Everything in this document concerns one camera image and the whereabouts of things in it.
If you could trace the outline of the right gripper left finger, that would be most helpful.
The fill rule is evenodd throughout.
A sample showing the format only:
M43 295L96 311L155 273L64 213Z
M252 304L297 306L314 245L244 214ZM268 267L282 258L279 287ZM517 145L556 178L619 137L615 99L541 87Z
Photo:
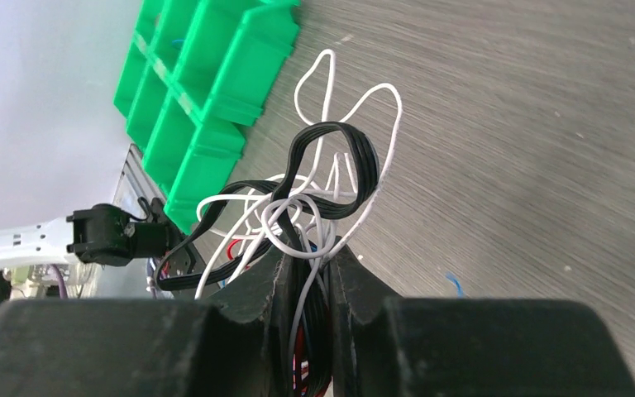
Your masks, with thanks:
M200 300L0 306L0 396L287 396L294 264L269 251Z

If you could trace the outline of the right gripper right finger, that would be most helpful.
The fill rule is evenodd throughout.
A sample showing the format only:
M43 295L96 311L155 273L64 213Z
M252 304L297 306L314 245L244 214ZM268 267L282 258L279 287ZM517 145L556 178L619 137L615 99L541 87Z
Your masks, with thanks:
M327 274L337 396L635 396L608 327L585 304L405 298L348 248Z

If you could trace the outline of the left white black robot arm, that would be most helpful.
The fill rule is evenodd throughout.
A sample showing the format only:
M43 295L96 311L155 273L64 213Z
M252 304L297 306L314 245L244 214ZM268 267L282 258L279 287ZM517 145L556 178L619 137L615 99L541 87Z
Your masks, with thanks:
M66 217L0 230L0 270L90 263L123 267L134 259L162 257L184 234L159 199L141 203L144 218L100 203Z

